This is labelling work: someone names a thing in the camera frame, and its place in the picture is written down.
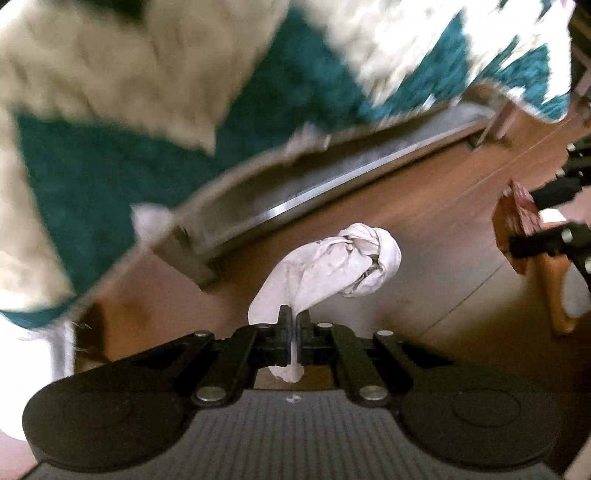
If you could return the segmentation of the red snack box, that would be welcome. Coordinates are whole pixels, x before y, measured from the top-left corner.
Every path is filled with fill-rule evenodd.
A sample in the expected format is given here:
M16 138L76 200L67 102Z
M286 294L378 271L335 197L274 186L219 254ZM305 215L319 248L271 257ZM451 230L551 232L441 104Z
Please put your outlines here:
M530 192L518 182L510 180L495 207L492 223L496 245L519 275L527 273L528 259L516 259L509 248L510 239L531 236L541 230L539 210Z

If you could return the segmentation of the white Peppa Pig stool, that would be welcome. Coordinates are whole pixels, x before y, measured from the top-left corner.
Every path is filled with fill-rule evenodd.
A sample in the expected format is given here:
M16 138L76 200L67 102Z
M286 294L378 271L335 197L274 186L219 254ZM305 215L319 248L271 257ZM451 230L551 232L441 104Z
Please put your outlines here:
M22 416L41 389L74 374L76 336L71 321L25 329L1 318L1 431L26 439Z

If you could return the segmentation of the teal white patchwork blanket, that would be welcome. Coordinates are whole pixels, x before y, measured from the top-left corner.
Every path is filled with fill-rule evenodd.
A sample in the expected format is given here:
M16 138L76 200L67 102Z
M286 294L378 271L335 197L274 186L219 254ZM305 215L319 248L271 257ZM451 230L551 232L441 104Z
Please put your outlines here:
M558 1L11 1L1 10L1 313L57 319L174 207L305 128L380 128L487 85L560 121Z

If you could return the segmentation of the metal bed frame rail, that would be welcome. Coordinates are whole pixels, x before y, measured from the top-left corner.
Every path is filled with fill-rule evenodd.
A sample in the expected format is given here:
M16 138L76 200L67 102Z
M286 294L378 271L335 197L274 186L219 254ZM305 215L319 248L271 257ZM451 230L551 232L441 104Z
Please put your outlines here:
M468 100L444 102L413 118L322 135L311 127L286 145L228 170L179 208L154 253L200 288L214 262L374 179L486 130L495 111Z

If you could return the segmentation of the white tissue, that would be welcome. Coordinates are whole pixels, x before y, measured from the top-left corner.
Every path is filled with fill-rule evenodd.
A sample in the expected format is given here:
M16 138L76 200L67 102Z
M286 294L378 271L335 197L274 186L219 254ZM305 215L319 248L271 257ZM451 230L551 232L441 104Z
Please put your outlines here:
M247 312L249 324L275 324L280 308L290 308L290 361L286 366L270 366L270 373L290 384L304 376L298 360L298 315L335 295L356 298L377 292L397 274L401 262L401 248L394 237L363 223L288 253L270 272Z

